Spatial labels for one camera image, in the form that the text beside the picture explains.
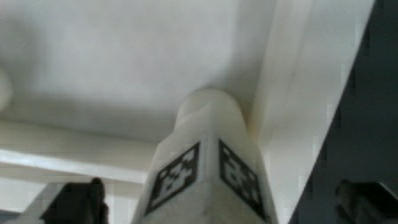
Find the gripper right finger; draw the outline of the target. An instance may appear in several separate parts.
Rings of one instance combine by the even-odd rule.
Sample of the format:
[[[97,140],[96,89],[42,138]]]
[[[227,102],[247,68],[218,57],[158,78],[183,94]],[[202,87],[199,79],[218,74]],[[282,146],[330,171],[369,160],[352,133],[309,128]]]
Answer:
[[[337,224],[398,224],[398,196],[380,182],[343,179],[336,198]]]

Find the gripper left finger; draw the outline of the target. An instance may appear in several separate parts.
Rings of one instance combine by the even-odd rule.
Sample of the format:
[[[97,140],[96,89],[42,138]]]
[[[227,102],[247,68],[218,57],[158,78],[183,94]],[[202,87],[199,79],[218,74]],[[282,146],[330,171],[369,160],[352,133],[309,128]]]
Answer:
[[[87,183],[65,184],[39,219],[44,224],[108,224],[105,184],[99,178]]]

